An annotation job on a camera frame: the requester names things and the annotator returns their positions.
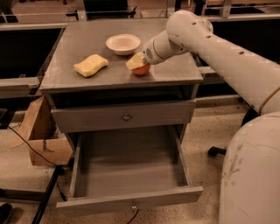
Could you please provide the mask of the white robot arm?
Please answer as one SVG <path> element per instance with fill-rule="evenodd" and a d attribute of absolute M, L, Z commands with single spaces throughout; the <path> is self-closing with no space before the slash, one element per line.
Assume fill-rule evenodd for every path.
<path fill-rule="evenodd" d="M 188 10 L 133 56 L 133 71 L 175 55 L 200 56 L 258 114 L 230 141 L 220 183 L 219 224 L 280 224 L 280 65 L 213 34 Z"/>

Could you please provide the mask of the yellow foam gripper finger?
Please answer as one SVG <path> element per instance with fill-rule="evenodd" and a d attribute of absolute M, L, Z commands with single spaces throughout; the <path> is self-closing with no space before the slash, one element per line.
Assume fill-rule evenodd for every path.
<path fill-rule="evenodd" d="M 126 67 L 132 71 L 136 68 L 143 67 L 145 64 L 146 59 L 144 54 L 142 52 L 138 52 L 126 62 Z"/>

